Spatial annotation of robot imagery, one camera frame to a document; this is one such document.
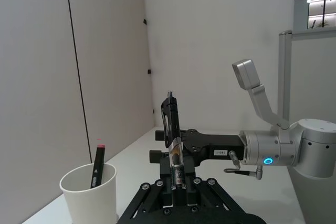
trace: blue led light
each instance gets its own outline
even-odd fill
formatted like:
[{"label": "blue led light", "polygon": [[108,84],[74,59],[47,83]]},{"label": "blue led light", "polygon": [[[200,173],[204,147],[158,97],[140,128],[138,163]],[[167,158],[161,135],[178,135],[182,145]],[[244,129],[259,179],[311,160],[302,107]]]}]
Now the blue led light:
[{"label": "blue led light", "polygon": [[271,163],[273,163],[273,158],[267,157],[264,160],[264,164],[265,165],[270,165]]}]

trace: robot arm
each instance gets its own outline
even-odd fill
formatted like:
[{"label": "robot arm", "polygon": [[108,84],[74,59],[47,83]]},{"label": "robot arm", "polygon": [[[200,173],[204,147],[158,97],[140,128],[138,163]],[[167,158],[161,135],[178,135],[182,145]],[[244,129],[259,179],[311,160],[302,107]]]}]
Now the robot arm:
[{"label": "robot arm", "polygon": [[303,119],[289,127],[285,119],[274,114],[264,85],[260,84],[252,60],[233,64],[238,83],[247,90],[257,115],[272,125],[270,131],[241,131],[245,165],[293,166],[303,176],[328,178],[336,161],[336,124]]}]

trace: white wall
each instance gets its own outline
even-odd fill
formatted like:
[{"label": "white wall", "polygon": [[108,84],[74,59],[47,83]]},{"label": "white wall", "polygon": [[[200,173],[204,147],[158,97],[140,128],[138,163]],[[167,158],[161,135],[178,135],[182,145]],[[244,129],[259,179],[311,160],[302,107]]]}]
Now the white wall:
[{"label": "white wall", "polygon": [[18,224],[90,159],[68,1],[0,6],[0,223]]},{"label": "white wall", "polygon": [[[336,123],[336,33],[331,38],[292,43],[290,120],[316,118]],[[290,169],[307,224],[335,223],[336,169],[332,178],[307,179]]]},{"label": "white wall", "polygon": [[278,34],[293,28],[293,0],[146,0],[155,122],[173,90],[182,127],[268,129],[231,64],[254,60],[274,111]]},{"label": "white wall", "polygon": [[307,0],[295,0],[294,2],[294,31],[307,30],[309,4]]},{"label": "white wall", "polygon": [[106,159],[154,126],[144,0],[70,0],[93,157]]}]

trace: window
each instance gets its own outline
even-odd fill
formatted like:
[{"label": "window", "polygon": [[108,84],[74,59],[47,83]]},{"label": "window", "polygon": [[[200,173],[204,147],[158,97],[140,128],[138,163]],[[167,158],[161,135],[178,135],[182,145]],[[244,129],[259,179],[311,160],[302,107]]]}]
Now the window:
[{"label": "window", "polygon": [[307,3],[309,29],[336,26],[336,0],[307,0]]}]

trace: label sticker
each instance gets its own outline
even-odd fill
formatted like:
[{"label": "label sticker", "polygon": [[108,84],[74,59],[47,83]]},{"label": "label sticker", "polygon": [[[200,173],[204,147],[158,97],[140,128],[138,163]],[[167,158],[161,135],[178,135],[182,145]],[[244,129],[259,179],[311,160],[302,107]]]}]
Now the label sticker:
[{"label": "label sticker", "polygon": [[215,150],[214,156],[227,156],[227,150]]}]

